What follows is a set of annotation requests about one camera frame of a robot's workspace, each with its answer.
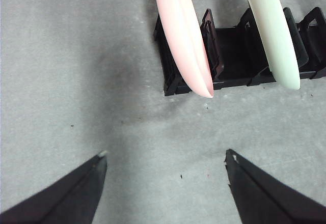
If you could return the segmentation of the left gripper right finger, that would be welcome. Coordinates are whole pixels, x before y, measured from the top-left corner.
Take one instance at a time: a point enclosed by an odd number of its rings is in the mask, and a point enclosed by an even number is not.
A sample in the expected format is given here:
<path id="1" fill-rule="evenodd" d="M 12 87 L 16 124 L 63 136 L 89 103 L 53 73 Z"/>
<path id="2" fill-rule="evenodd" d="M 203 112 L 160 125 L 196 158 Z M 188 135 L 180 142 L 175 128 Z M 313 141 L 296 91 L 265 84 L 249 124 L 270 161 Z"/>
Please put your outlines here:
<path id="1" fill-rule="evenodd" d="M 280 182 L 232 149 L 229 187 L 242 223 L 325 223 L 325 206 Z"/>

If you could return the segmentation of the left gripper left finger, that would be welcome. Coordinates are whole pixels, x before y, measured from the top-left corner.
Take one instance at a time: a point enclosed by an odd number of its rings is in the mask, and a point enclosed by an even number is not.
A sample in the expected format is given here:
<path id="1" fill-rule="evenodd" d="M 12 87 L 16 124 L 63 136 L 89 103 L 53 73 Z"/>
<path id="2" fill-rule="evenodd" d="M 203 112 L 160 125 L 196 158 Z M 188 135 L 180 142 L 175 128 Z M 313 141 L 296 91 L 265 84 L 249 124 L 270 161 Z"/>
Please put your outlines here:
<path id="1" fill-rule="evenodd" d="M 92 223 L 107 170 L 107 151 L 1 213 L 1 223 Z"/>

